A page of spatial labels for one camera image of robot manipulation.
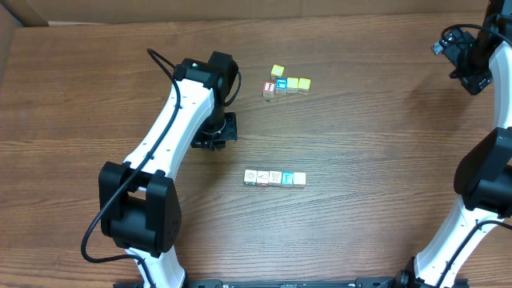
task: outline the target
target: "cardboard box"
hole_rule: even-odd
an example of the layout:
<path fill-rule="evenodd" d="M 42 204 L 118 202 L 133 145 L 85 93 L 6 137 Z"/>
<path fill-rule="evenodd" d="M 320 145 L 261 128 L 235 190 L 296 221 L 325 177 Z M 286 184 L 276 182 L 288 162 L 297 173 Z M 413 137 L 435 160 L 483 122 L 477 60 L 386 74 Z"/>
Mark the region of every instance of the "cardboard box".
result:
<path fill-rule="evenodd" d="M 29 22 L 132 23 L 356 14 L 485 13 L 482 0 L 0 0 Z"/>
<path fill-rule="evenodd" d="M 9 57 L 10 44 L 13 41 L 14 30 L 20 25 L 2 5 L 0 5 L 0 85 Z"/>

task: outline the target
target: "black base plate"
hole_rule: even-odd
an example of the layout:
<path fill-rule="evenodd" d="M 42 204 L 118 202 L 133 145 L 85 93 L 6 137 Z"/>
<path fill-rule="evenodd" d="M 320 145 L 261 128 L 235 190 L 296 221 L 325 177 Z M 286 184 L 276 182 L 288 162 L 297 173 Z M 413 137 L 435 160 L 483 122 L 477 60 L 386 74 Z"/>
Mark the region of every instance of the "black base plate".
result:
<path fill-rule="evenodd" d="M 190 281 L 184 288 L 392 288 L 394 277 L 357 278 L 349 281 L 281 281 L 281 282 L 221 282 L 219 280 Z M 453 288 L 470 288 L 465 279 L 455 281 Z"/>

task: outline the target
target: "blue block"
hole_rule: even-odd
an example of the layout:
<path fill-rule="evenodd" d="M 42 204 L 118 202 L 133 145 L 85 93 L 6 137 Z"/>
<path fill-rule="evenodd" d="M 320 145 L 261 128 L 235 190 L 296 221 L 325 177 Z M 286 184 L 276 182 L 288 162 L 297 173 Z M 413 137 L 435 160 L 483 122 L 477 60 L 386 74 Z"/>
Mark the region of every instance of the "blue block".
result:
<path fill-rule="evenodd" d="M 293 187 L 294 186 L 294 172 L 282 172 L 281 186 Z"/>

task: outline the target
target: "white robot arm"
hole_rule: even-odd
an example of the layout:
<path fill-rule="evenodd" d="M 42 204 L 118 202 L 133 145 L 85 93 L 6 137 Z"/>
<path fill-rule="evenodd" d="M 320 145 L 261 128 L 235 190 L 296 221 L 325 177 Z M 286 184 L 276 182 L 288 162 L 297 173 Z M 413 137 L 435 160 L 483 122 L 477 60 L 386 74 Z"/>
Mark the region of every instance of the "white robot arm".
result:
<path fill-rule="evenodd" d="M 82 255 L 90 262 L 133 258 L 144 277 L 137 287 L 180 288 L 186 273 L 174 249 L 181 224 L 174 180 L 189 146 L 220 150 L 226 141 L 236 141 L 236 117 L 225 114 L 224 107 L 238 93 L 226 102 L 236 75 L 238 88 L 241 79 L 228 54 L 214 52 L 208 63 L 185 59 L 174 67 L 158 53 L 148 53 L 173 81 L 170 96 L 135 151 L 121 165 L 107 162 L 98 181 L 102 210 L 95 221 L 101 219 L 104 235 L 112 237 L 126 255 L 102 259 L 87 255 L 85 245 L 94 221 L 84 236 Z M 155 55 L 174 67 L 174 76 Z M 144 190 L 146 200 L 128 195 L 136 190 Z"/>

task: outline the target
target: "toy block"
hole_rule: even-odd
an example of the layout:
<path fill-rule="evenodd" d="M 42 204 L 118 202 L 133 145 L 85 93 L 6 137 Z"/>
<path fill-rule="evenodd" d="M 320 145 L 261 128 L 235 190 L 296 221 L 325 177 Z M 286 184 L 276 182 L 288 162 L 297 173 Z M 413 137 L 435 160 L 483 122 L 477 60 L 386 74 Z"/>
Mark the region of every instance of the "toy block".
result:
<path fill-rule="evenodd" d="M 288 77 L 286 81 L 286 92 L 297 93 L 298 92 L 298 78 Z"/>
<path fill-rule="evenodd" d="M 258 186 L 269 185 L 269 171 L 258 171 L 258 178 L 256 179 Z"/>
<path fill-rule="evenodd" d="M 277 171 L 269 172 L 269 185 L 280 186 L 282 179 L 282 173 Z"/>
<path fill-rule="evenodd" d="M 308 78 L 300 78 L 298 80 L 298 92 L 300 94 L 308 94 L 310 92 L 311 80 Z"/>
<path fill-rule="evenodd" d="M 286 94 L 286 79 L 277 78 L 275 80 L 275 93 Z"/>
<path fill-rule="evenodd" d="M 274 65 L 274 67 L 272 67 L 272 72 L 270 72 L 270 79 L 275 80 L 276 78 L 281 77 L 284 72 L 285 67 Z"/>
<path fill-rule="evenodd" d="M 247 185 L 256 185 L 256 176 L 258 172 L 256 170 L 246 170 L 246 174 L 244 176 L 243 181 Z"/>
<path fill-rule="evenodd" d="M 265 82 L 263 86 L 263 97 L 273 98 L 275 96 L 275 83 Z"/>
<path fill-rule="evenodd" d="M 294 172 L 282 172 L 281 186 L 293 187 L 294 186 Z"/>
<path fill-rule="evenodd" d="M 302 172 L 294 173 L 294 187 L 299 187 L 299 188 L 306 187 L 306 173 L 302 173 Z"/>

